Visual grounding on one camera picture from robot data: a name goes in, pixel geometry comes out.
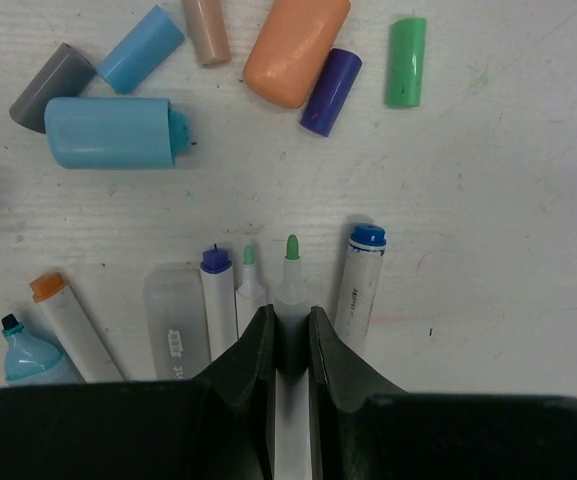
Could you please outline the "peach thin pen cap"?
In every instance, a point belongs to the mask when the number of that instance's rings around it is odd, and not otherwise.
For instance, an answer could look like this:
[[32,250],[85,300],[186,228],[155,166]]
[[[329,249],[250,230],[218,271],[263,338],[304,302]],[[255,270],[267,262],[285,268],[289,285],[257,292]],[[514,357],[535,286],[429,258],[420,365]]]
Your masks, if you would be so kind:
[[220,0],[183,0],[187,28],[201,66],[231,60],[231,50]]

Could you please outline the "thin orange capped pen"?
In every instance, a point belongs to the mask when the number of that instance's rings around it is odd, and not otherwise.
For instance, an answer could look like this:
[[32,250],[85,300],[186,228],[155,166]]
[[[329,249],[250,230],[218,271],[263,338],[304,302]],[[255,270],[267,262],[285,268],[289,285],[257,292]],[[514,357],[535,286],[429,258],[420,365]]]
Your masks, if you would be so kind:
[[30,282],[33,301],[83,379],[88,382],[124,380],[67,280],[57,272]]

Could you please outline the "light blue highlighter marker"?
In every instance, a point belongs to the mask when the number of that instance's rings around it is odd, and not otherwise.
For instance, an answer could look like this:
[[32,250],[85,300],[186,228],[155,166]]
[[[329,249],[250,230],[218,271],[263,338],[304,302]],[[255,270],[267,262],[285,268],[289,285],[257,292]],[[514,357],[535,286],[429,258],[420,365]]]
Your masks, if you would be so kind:
[[8,386],[79,384],[69,358],[53,344],[28,332],[13,314],[1,319],[7,342],[4,375]]

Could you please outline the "green capped white marker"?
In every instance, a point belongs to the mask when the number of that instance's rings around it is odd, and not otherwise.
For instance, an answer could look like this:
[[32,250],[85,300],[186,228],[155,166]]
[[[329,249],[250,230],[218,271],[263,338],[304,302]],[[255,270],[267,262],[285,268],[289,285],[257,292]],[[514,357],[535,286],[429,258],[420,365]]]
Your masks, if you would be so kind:
[[287,239],[283,277],[274,291],[276,316],[275,467],[277,479],[309,479],[309,293],[302,275],[299,240]]

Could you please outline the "orange highlighter marker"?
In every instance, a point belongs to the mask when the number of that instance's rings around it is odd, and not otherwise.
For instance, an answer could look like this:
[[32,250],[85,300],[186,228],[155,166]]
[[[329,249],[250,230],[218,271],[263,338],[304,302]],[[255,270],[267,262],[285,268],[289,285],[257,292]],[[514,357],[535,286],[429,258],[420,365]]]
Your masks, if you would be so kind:
[[187,380],[210,363],[202,284],[183,264],[155,268],[143,283],[146,322],[156,378]]

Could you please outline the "orange marker cap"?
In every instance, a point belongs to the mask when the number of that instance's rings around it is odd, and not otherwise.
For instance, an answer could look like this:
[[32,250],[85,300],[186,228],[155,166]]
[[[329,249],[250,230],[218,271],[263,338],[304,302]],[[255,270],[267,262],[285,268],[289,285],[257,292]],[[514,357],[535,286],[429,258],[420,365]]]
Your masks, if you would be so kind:
[[350,9],[348,0],[275,1],[243,69],[249,89],[276,106],[301,107]]

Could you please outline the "green white pen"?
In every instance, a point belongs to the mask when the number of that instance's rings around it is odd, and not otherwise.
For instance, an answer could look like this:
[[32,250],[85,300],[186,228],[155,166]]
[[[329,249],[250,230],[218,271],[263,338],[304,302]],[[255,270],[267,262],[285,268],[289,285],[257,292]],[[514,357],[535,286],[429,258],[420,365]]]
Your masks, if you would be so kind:
[[257,255],[253,244],[244,248],[242,282],[235,291],[238,336],[241,337],[257,310],[267,304],[266,288],[259,278]]

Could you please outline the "purple pen cap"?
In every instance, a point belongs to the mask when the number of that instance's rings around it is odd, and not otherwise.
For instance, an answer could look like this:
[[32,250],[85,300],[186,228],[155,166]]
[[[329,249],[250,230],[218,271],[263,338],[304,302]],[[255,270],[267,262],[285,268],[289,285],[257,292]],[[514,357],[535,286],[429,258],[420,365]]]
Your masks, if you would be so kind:
[[311,133],[328,137],[362,68],[361,58],[348,50],[330,50],[300,119]]

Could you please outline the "grey pen cap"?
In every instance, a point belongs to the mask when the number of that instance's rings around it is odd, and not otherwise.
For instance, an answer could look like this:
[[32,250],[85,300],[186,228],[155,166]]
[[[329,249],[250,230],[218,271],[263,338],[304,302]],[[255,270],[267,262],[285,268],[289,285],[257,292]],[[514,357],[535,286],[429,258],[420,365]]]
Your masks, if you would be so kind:
[[96,74],[79,50],[61,43],[9,108],[9,116],[20,126],[45,134],[47,104],[54,98],[79,96]]

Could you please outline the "light blue pen cap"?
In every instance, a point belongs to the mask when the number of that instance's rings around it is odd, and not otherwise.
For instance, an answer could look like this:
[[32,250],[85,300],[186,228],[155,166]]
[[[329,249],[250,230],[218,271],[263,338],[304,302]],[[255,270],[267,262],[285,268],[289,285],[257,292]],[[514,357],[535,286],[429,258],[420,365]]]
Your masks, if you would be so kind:
[[164,98],[55,98],[44,123],[67,169],[173,168],[192,143],[189,120]]

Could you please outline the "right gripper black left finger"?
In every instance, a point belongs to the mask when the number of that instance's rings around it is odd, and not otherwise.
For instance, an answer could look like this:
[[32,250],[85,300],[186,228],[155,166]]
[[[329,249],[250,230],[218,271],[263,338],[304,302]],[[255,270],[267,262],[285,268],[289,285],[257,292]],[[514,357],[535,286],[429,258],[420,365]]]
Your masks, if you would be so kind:
[[269,479],[275,316],[189,380],[0,389],[0,479]]

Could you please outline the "blue capped white marker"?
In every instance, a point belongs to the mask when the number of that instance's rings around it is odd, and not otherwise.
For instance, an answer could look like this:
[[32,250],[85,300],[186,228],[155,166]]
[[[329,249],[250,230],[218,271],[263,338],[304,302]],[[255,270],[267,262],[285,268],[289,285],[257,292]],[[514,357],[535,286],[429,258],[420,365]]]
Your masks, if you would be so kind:
[[358,354],[364,351],[386,245],[385,230],[370,223],[355,225],[349,236],[334,329]]

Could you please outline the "purple capped white pen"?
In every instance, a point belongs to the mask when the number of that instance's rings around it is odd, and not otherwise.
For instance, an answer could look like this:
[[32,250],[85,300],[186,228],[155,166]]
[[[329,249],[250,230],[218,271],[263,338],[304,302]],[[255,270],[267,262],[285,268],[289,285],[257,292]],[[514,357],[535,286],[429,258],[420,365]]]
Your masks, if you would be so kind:
[[211,360],[238,339],[233,262],[229,252],[214,244],[200,263]]

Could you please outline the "green pen cap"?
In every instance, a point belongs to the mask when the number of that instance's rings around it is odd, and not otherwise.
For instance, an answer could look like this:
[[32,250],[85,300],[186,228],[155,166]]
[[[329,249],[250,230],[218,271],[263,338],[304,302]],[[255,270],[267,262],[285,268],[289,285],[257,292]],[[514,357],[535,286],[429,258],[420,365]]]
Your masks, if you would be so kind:
[[391,108],[421,103],[427,20],[405,17],[390,26],[385,103]]

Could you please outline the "small blue pen cap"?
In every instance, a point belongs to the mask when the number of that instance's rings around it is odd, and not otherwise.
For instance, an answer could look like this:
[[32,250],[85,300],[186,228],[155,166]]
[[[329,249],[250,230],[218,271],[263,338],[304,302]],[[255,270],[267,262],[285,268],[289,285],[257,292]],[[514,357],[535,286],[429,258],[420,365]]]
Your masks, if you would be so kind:
[[119,94],[132,93],[185,41],[183,32],[155,5],[97,67],[97,73]]

